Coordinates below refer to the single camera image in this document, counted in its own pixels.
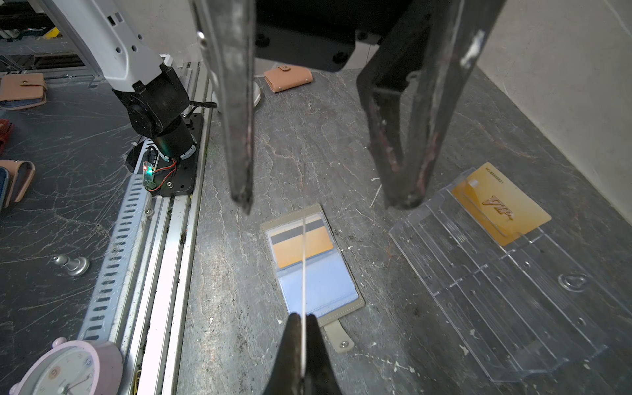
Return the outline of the orange credit card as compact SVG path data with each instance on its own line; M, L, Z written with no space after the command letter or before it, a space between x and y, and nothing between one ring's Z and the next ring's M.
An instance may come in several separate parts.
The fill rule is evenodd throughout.
M502 247L551 220L550 214L490 162L458 182L452 195Z

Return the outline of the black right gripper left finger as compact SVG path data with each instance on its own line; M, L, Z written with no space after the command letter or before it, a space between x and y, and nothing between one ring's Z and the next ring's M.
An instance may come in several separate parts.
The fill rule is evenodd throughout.
M264 395L301 394L301 316L289 315Z

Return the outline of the clear acrylic organizer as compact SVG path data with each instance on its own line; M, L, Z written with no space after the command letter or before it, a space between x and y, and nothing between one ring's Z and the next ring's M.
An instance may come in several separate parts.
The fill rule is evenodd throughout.
M452 189L398 222L390 236L464 349L495 382L515 382L587 360L607 334L589 312L597 284L543 230L502 247Z

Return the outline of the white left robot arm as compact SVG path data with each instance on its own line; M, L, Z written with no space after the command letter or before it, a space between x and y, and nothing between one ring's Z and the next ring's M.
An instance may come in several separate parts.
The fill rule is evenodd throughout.
M197 42L222 112L232 200L253 206L255 59L326 72L356 43L377 44L356 85L388 207L421 205L467 80L502 1L193 1ZM134 130L171 159L194 141L175 71L118 1L47 1L44 9L110 84Z

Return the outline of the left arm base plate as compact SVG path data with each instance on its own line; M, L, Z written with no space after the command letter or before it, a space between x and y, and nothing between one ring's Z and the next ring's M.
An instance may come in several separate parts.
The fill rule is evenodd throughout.
M194 143L194 151L187 152L185 156L171 159L163 156L156 144L145 138L133 146L125 158L128 171L140 177L143 187L152 196L174 197L194 191L198 159L202 151L203 113L185 116L184 126Z

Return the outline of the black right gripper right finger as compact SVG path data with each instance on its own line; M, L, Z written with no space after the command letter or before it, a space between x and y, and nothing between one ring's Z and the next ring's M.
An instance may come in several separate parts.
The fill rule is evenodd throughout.
M307 395L342 395L316 317L306 317L306 367L303 390Z

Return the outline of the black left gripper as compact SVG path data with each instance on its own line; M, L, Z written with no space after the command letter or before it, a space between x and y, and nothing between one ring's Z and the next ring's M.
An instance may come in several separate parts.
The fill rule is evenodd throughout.
M456 105L505 6L476 0L189 4L222 116L230 195L246 214L253 207L254 39L259 59L338 72L358 43L384 38L356 85L385 204L414 209L426 197Z

